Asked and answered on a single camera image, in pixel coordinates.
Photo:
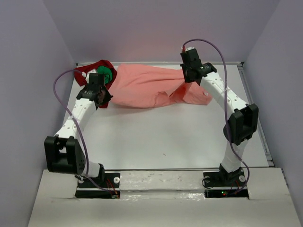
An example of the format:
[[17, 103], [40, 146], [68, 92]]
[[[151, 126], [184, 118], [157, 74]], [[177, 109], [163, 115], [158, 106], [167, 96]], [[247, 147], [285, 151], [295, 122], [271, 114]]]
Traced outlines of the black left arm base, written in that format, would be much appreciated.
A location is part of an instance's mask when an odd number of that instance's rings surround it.
[[105, 172], [104, 181], [75, 175], [77, 187], [75, 197], [78, 199], [119, 199], [121, 175], [118, 172]]

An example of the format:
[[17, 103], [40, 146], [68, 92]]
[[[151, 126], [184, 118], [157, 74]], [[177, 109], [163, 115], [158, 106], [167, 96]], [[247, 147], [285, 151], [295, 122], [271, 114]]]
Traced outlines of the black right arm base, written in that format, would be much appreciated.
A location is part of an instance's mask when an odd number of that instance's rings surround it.
[[205, 188], [204, 197], [206, 199], [219, 198], [249, 198], [247, 186], [244, 187], [246, 181], [243, 171], [239, 175], [225, 181], [220, 178], [219, 172], [204, 172], [201, 181]]

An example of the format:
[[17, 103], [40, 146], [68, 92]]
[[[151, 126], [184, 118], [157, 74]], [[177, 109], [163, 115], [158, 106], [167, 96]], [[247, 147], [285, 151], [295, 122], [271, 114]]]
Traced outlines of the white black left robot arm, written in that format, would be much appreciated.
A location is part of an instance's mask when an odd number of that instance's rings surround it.
[[95, 187], [104, 183], [104, 166], [89, 160], [83, 131], [95, 111], [112, 98], [106, 79], [104, 73], [95, 70], [88, 73], [87, 83], [77, 94], [73, 109], [65, 107], [69, 117], [54, 136], [46, 137], [44, 148], [49, 172], [86, 177]]

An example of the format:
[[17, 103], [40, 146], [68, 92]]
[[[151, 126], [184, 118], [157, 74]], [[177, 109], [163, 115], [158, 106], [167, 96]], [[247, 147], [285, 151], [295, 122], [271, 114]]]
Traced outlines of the pink t shirt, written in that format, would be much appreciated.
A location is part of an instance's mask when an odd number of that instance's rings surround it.
[[134, 108], [208, 105], [213, 98], [197, 83], [186, 83], [182, 70], [140, 64], [121, 64], [109, 92], [112, 103]]

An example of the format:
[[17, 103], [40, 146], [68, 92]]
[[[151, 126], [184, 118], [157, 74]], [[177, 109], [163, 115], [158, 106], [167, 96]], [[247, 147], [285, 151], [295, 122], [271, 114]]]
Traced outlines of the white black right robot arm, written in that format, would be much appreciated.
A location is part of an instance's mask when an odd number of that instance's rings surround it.
[[242, 156], [248, 141], [257, 130], [258, 107], [239, 98], [220, 77], [210, 63], [203, 64], [196, 48], [183, 48], [182, 71], [186, 83], [195, 82], [206, 89], [224, 110], [223, 134], [227, 139], [224, 158], [219, 171], [204, 175], [207, 187], [230, 186], [243, 176]]

